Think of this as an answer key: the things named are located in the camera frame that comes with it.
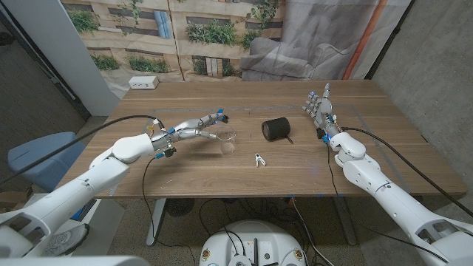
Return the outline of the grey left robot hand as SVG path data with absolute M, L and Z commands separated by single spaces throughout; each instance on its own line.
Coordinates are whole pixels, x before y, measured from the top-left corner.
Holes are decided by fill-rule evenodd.
M 164 125 L 158 121 L 157 125 L 160 129 L 153 133 L 150 139 L 155 151 L 170 148 L 172 143 L 195 137 L 216 139 L 217 136 L 214 133 L 206 132 L 205 128 L 219 121 L 222 123 L 228 122 L 228 116 L 224 115 L 221 109 L 217 113 L 209 114 L 202 118 L 190 119 L 169 129 L 166 129 Z

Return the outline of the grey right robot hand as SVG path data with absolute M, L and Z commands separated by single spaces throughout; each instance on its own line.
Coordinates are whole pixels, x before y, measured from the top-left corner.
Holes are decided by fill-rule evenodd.
M 340 128 L 336 125 L 336 119 L 329 96 L 330 84 L 327 83 L 322 96 L 311 92 L 308 95 L 306 104 L 302 107 L 303 110 L 312 117 L 316 127 L 324 131 L 327 138 L 331 138 L 341 132 Z

